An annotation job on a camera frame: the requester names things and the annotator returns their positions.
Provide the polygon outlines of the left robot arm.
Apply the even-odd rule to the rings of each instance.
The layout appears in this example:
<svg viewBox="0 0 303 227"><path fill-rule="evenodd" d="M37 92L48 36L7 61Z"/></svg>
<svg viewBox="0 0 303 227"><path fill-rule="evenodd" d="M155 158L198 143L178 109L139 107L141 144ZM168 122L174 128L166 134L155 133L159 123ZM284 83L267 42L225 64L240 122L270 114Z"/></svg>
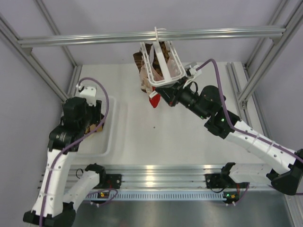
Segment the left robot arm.
<svg viewBox="0 0 303 227"><path fill-rule="evenodd" d="M62 105L63 116L49 134L45 174L37 200L24 213L25 223L39 227L71 227L76 212L94 188L107 183L106 170L98 164L88 165L77 183L65 191L70 167L80 143L104 125L107 114L101 112L102 101L95 104L83 97L72 97Z"/></svg>

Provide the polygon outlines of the white plastic sock hanger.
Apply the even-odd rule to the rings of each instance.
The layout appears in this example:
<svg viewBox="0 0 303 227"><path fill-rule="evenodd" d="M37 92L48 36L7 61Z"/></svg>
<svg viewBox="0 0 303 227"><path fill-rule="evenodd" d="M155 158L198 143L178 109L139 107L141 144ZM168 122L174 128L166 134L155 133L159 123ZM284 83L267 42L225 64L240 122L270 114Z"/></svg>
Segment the white plastic sock hanger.
<svg viewBox="0 0 303 227"><path fill-rule="evenodd" d="M160 40L160 32L164 32L164 31L166 31L165 28L155 27L154 28L155 41L152 42L152 45L153 45L152 50L155 51L156 56L158 57L158 60L159 60L160 68L163 71L164 71L164 65L166 65L166 62L164 60L164 56L163 56L163 53L161 51L159 42L162 42ZM173 57L175 60L178 60L180 62L180 64L182 64L181 61L180 61L180 58L177 54L177 51L176 51L175 47L173 46L173 43L171 41L163 41L163 42L165 42L166 48L169 50L169 56ZM148 53L147 53L146 48L145 48L145 42L141 42L140 45L141 45L140 51L143 53L143 58L144 59L149 59L149 61L150 61L151 57L148 56Z"/></svg>

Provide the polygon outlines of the red sock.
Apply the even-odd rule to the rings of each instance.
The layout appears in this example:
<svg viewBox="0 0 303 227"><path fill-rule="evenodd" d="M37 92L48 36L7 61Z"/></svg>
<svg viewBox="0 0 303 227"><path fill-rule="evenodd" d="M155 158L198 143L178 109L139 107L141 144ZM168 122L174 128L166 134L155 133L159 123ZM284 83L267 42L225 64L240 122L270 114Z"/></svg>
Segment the red sock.
<svg viewBox="0 0 303 227"><path fill-rule="evenodd" d="M149 102L153 108L156 108L160 102L161 96L156 91L153 91L149 94Z"/></svg>

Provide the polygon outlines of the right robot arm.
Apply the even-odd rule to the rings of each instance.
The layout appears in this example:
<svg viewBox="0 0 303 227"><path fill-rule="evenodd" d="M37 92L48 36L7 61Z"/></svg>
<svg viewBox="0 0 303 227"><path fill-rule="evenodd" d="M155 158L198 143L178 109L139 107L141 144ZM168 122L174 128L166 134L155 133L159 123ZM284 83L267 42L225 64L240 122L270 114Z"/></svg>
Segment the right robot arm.
<svg viewBox="0 0 303 227"><path fill-rule="evenodd" d="M155 91L170 107L181 104L201 119L206 119L204 126L214 136L234 143L263 160L263 164L227 163L219 174L220 182L214 183L213 187L260 183L270 185L283 194L296 195L303 178L302 150L293 151L278 145L228 111L224 105L225 96L217 87L208 85L198 93L185 82L186 79L182 78L174 84L157 87Z"/></svg>

